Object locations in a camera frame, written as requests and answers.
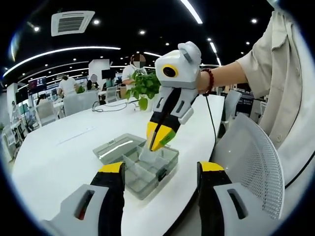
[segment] table surface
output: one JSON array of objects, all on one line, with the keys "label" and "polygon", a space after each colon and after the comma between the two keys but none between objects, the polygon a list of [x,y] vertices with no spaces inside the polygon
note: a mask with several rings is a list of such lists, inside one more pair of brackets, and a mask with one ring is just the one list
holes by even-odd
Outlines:
[{"label": "table surface", "polygon": [[[224,97],[210,95],[208,99],[218,133]],[[175,170],[142,201],[125,191],[123,236],[163,235],[196,190],[197,162],[209,160],[215,136],[206,99],[199,96],[192,107],[193,116],[169,143],[180,153]],[[102,106],[103,110],[119,108]],[[17,155],[12,178],[36,219],[51,220],[66,197],[82,184],[91,183],[102,167],[93,149],[124,133],[146,138],[147,122],[152,113],[133,108],[128,105],[121,111],[105,113],[82,111],[41,127],[26,137]]]}]

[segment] white pillar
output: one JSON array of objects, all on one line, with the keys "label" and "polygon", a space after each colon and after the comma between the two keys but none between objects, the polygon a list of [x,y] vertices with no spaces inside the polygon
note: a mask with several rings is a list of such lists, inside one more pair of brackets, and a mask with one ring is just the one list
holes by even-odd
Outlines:
[{"label": "white pillar", "polygon": [[109,70],[109,59],[94,59],[89,63],[89,78],[95,74],[97,76],[97,83],[103,86],[106,80],[102,80],[102,70]]}]

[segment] ceiling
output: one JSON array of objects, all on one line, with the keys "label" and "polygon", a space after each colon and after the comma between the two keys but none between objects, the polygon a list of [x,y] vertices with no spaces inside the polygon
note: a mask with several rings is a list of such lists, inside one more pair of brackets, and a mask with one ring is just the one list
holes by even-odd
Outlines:
[{"label": "ceiling", "polygon": [[[17,66],[3,77],[2,84],[27,83],[32,77],[39,76],[50,76],[49,82],[55,78],[52,75],[70,70],[76,70],[68,72],[70,76],[82,72],[84,75],[87,70],[81,69],[87,68],[93,59],[103,57],[110,59],[113,66],[122,66],[137,52],[163,55],[186,41],[192,41],[200,48],[202,63],[217,65],[219,57],[222,65],[228,64],[241,57],[242,52],[247,53],[262,36],[272,11],[267,0],[189,2],[202,24],[197,23],[180,0],[47,0],[42,5],[34,5],[32,13],[15,31],[11,42],[14,47],[8,47],[0,59],[2,72],[33,56],[58,49],[107,46],[120,50],[81,49],[48,54]],[[85,32],[52,37],[51,16],[77,10],[95,12]],[[95,25],[94,20],[99,20],[99,24]],[[217,55],[208,38],[214,43]],[[146,54],[145,57],[146,65],[154,66],[157,57]]]}]

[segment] potted plant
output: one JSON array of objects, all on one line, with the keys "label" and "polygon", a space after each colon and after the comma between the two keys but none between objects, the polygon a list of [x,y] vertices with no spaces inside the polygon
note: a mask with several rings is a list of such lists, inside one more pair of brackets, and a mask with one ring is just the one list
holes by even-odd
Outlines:
[{"label": "potted plant", "polygon": [[85,89],[83,88],[82,85],[80,85],[80,87],[78,88],[77,93],[83,93],[85,91]]},{"label": "potted plant", "polygon": [[150,108],[148,107],[149,100],[152,106],[153,98],[158,93],[161,84],[155,71],[148,75],[135,71],[131,78],[134,80],[135,86],[127,91],[126,98],[129,100],[133,96],[137,100],[139,99],[140,110],[145,111]]}]

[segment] white chair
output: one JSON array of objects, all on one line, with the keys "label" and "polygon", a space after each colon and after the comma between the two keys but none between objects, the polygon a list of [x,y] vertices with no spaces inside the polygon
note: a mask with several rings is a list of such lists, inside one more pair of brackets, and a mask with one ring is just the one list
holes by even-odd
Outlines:
[{"label": "white chair", "polygon": [[91,109],[92,105],[98,101],[97,91],[92,90],[80,94],[66,96],[63,99],[65,116]]},{"label": "white chair", "polygon": [[52,101],[45,101],[35,106],[35,116],[40,127],[58,120]]},{"label": "white chair", "polygon": [[210,158],[232,183],[241,183],[260,201],[260,209],[272,219],[281,216],[284,177],[277,151],[268,135],[250,118],[238,114],[217,143]]},{"label": "white chair", "polygon": [[117,86],[108,87],[106,90],[105,102],[111,103],[118,101],[119,98],[117,96]]},{"label": "white chair", "polygon": [[264,115],[266,107],[267,107],[267,103],[266,102],[260,102],[260,114],[261,115]]},{"label": "white chair", "polygon": [[240,92],[230,90],[224,100],[224,112],[221,120],[218,137],[222,138],[229,127],[229,121],[234,117],[236,105],[239,102],[242,94]]}]

